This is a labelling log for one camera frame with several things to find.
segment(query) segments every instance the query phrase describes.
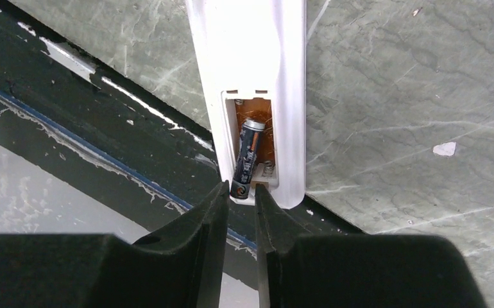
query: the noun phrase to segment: metal spring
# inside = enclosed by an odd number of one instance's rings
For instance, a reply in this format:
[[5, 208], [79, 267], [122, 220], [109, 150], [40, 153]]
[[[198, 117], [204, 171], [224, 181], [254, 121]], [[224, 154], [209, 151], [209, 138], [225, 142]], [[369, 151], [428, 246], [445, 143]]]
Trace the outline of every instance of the metal spring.
[[273, 173], [275, 166], [271, 160], [267, 160], [264, 162], [264, 172], [263, 175], [271, 175]]

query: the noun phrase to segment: blue line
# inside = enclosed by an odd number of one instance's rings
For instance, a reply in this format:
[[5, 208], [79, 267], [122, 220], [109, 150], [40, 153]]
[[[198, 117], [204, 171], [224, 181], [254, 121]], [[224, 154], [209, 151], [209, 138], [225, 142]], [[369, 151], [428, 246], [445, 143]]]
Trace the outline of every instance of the blue line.
[[[141, 181], [145, 185], [154, 188], [156, 191], [162, 193], [164, 196], [167, 196], [171, 200], [177, 202], [183, 208], [185, 208], [187, 210], [190, 210], [192, 208], [192, 205], [189, 204], [189, 203], [187, 203], [185, 200], [183, 200], [183, 199], [175, 196], [174, 194], [172, 194], [171, 192], [167, 191], [162, 186], [151, 182], [145, 176], [141, 175], [137, 171], [131, 169], [130, 167], [128, 167], [127, 165], [123, 164], [122, 162], [116, 160], [115, 158], [111, 157], [109, 154], [105, 153], [104, 151], [101, 151], [97, 147], [91, 145], [90, 143], [88, 143], [87, 141], [85, 141], [84, 139], [82, 139], [81, 137], [79, 137], [76, 134], [70, 132], [68, 129], [66, 129], [62, 125], [54, 122], [53, 120], [49, 119], [48, 117], [44, 116], [43, 114], [37, 112], [35, 109], [33, 109], [30, 106], [24, 104], [22, 101], [19, 101], [18, 99], [13, 98], [13, 97], [11, 97], [11, 96], [9, 96], [9, 95], [1, 92], [1, 91], [0, 91], [0, 96], [3, 99], [9, 101], [11, 104], [13, 104], [16, 107], [18, 107], [19, 109], [22, 109], [25, 112], [29, 113], [31, 116], [39, 119], [40, 121], [42, 121], [43, 123], [47, 124], [48, 126], [53, 127], [54, 129], [62, 132], [64, 135], [66, 135], [69, 138], [75, 140], [76, 142], [79, 142], [80, 144], [82, 144], [83, 146], [87, 147], [91, 151], [96, 152], [98, 155], [102, 156], [107, 161], [115, 164], [118, 168], [122, 169], [124, 172], [128, 173], [129, 175], [135, 177], [136, 179], [138, 179], [139, 181]], [[236, 231], [232, 230], [231, 228], [228, 228], [228, 235], [237, 238], [243, 244], [245, 244], [247, 247], [249, 247], [251, 249], [254, 249], [254, 250], [257, 249], [257, 245], [255, 243], [249, 241], [247, 238], [245, 238], [245, 236], [239, 235]]]

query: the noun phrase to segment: battery compartment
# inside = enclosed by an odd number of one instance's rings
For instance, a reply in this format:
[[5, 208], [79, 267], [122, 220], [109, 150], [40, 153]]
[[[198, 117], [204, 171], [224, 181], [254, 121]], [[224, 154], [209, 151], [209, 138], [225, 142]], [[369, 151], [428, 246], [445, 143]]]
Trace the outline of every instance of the battery compartment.
[[250, 118], [266, 125], [257, 150], [257, 167], [253, 172], [250, 195], [254, 196], [255, 185], [257, 184], [265, 185], [268, 189], [277, 186], [278, 169], [273, 135], [271, 100], [264, 98], [226, 99], [226, 110], [228, 112], [230, 129], [232, 130], [234, 167], [239, 154], [239, 132], [245, 120]]

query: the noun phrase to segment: gray surface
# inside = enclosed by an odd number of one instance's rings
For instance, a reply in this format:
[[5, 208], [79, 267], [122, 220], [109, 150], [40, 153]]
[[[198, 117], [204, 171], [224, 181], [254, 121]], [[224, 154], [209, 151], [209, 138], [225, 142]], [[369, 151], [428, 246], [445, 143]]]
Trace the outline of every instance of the gray surface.
[[[0, 146], [0, 233], [114, 233], [132, 243], [147, 230]], [[255, 307], [258, 292], [223, 274], [220, 307]]]
[[[209, 126], [183, 0], [13, 2]], [[318, 19], [323, 3], [308, 0], [309, 194], [370, 233], [449, 237], [494, 307], [494, 0], [331, 1]], [[448, 141], [453, 157], [432, 153]]]

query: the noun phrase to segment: black battery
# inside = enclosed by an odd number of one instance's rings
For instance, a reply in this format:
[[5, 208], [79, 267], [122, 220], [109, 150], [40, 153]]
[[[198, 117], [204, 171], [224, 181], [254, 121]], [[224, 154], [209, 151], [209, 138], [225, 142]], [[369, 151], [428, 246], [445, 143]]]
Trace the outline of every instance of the black battery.
[[251, 188], [251, 179], [256, 168], [257, 150], [260, 137], [264, 131], [264, 123], [247, 119], [241, 125], [239, 133], [239, 154], [235, 163], [234, 177], [230, 196], [236, 199], [247, 199]]

